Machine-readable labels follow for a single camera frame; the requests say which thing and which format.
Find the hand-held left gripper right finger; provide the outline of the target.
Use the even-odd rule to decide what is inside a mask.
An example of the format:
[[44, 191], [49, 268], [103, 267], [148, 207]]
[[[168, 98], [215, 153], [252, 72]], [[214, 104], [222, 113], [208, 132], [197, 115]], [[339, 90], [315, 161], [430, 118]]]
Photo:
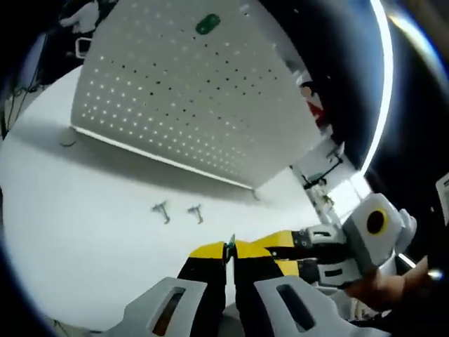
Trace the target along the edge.
[[247, 336], [350, 336], [336, 304], [296, 276], [285, 276], [268, 250], [234, 243], [236, 306]]

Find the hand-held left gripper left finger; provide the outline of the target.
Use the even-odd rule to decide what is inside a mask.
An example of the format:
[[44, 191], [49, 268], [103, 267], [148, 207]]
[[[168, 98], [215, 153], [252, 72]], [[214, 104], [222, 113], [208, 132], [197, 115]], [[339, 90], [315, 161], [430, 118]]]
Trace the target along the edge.
[[116, 336], [216, 336], [225, 308], [227, 245], [190, 253], [176, 278], [166, 277], [129, 303]]

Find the person's right hand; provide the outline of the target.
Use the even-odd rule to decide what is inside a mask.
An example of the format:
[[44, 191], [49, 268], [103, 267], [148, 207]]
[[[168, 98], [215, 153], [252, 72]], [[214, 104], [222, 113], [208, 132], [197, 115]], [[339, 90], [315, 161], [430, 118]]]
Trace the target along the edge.
[[373, 270], [347, 286], [344, 292], [376, 311], [390, 310], [405, 297], [415, 295], [431, 284], [428, 271], [428, 258], [425, 256], [404, 275], [389, 276]]

